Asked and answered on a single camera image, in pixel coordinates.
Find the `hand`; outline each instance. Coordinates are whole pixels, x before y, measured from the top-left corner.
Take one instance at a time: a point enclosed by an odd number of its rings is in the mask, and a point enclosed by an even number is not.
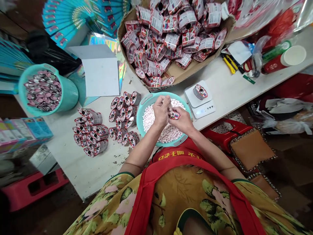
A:
[[[160,128],[164,128],[169,122],[169,106],[171,106],[171,98],[167,96],[159,96],[154,105],[152,106],[154,111],[155,120],[154,123]]]
[[[183,110],[181,107],[173,107],[173,110],[180,114],[178,120],[169,120],[169,123],[173,126],[177,127],[182,133],[189,135],[192,131],[195,130],[195,127],[192,124],[192,120],[190,118],[190,114]]]

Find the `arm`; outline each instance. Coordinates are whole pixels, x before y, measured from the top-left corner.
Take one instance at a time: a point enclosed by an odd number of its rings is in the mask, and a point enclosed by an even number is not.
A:
[[[164,127],[169,122],[168,108],[171,108],[170,96],[159,96],[153,105],[155,120],[143,139],[129,154],[120,172],[130,172],[138,176],[146,165]]]
[[[243,174],[231,162],[231,160],[229,160],[216,145],[211,143],[193,126],[190,115],[187,111],[180,107],[173,108],[173,110],[179,112],[181,116],[178,120],[170,119],[169,122],[193,140],[208,163],[214,166],[229,180],[245,179]]]

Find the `floral dress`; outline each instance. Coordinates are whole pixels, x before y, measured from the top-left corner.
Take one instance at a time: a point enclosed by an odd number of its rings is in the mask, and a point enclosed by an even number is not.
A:
[[[140,177],[128,172],[112,177],[65,234],[124,234]],[[267,234],[313,234],[251,182],[233,183],[250,201]],[[155,184],[149,224],[153,235],[179,235],[190,217],[203,222],[211,234],[242,234],[224,183],[202,168],[184,165]]]

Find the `teal bucket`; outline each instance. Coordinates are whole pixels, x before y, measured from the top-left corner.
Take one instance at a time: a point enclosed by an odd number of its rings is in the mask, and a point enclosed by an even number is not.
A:
[[[40,70],[51,71],[59,79],[59,82],[61,84],[61,100],[59,102],[59,105],[50,112],[43,112],[36,107],[30,107],[27,105],[27,90],[24,86],[24,83],[28,81],[29,76],[34,76]],[[70,110],[74,108],[78,102],[78,89],[75,84],[71,80],[59,75],[59,71],[55,67],[48,64],[33,65],[23,72],[19,81],[19,95],[26,110],[36,117],[47,116],[56,112]]]
[[[139,133],[141,134],[142,137],[144,137],[144,135],[146,134],[146,132],[143,129],[143,123],[142,123],[142,117],[143,117],[143,113],[145,108],[147,108],[149,105],[152,105],[153,103],[156,102],[157,98],[160,95],[164,95],[167,96],[169,95],[172,99],[176,99],[178,100],[180,103],[182,103],[184,105],[184,108],[186,109],[187,112],[189,112],[190,114],[190,118],[191,118],[191,111],[189,106],[187,105],[187,103],[180,98],[178,95],[170,93],[170,92],[158,92],[158,93],[150,93],[148,94],[146,97],[144,97],[141,101],[140,101],[140,105],[137,111],[137,118],[136,118],[136,123],[137,123],[137,127],[139,130]],[[157,142],[156,146],[157,147],[174,147],[174,146],[178,146],[181,143],[183,143],[186,139],[187,139],[187,135],[183,134],[180,138],[178,138],[177,140],[173,140],[169,143],[161,143],[161,142]]]

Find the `red apron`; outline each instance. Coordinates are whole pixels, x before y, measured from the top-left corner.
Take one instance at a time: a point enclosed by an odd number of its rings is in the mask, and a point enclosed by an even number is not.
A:
[[[166,172],[181,165],[194,165],[217,175],[228,188],[231,204],[234,207],[244,234],[265,234],[262,224],[244,194],[212,165],[200,159],[200,154],[197,155],[199,158],[187,155],[188,150],[193,151],[193,153],[199,150],[190,138],[185,142],[182,146],[162,149],[162,151],[154,156],[153,164],[150,164],[143,170],[135,204],[125,234],[145,235],[156,182]],[[171,157],[168,155],[168,153],[171,154],[171,152],[175,152],[175,155],[177,155],[178,151],[183,151],[184,155],[179,157]]]

